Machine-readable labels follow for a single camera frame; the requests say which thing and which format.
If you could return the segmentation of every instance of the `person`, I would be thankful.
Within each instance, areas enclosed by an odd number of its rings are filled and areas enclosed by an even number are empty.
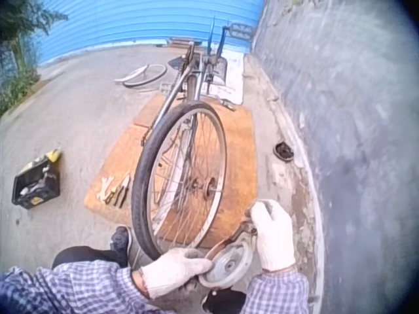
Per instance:
[[[250,282],[238,311],[308,313],[308,281],[295,267],[290,216],[278,202],[267,200],[255,203],[251,219],[258,233],[263,272]],[[212,267],[198,250],[175,248],[132,270],[128,267],[129,246],[129,229],[118,227],[110,251],[68,248],[58,254],[51,270],[39,268],[33,275],[11,268],[0,279],[2,313],[175,313],[155,307],[151,300]],[[218,306],[216,296],[204,302],[212,313],[225,309],[230,300],[225,298],[228,293],[217,295],[224,296]]]

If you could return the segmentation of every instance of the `bicycle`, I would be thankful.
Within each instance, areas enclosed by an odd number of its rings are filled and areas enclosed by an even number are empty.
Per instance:
[[[147,132],[141,143],[132,188],[132,225],[141,248],[153,260],[172,247],[199,246],[221,202],[227,169],[225,133],[219,115],[200,100],[200,94],[204,83],[209,93],[214,76],[225,82],[227,60],[221,54],[227,32],[249,40],[253,29],[239,23],[223,26],[217,51],[211,54],[214,20],[203,54],[193,41],[189,43],[151,134],[148,137]],[[184,102],[169,110],[184,85]]]

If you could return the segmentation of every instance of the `tree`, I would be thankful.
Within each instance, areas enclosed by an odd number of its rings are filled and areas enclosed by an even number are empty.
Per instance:
[[[51,26],[68,16],[44,8],[38,0],[4,0],[0,4],[0,44],[5,45],[13,53],[18,71],[26,66],[22,39],[36,31],[46,35]]]

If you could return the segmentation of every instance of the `metal brake disc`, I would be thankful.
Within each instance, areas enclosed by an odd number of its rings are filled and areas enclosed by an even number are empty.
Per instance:
[[[219,290],[231,287],[248,271],[254,251],[255,234],[241,231],[235,241],[224,240],[206,255],[213,261],[209,272],[200,275],[199,282],[210,289]]]

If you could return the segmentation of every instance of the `hand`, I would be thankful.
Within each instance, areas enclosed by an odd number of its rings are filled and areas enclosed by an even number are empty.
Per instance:
[[[265,271],[280,271],[295,264],[291,217],[274,200],[259,200],[251,208],[257,229],[257,251]]]
[[[202,253],[196,249],[176,248],[142,267],[145,294],[148,292],[150,298],[155,299],[180,287],[191,277],[207,272],[212,261],[201,257]]]

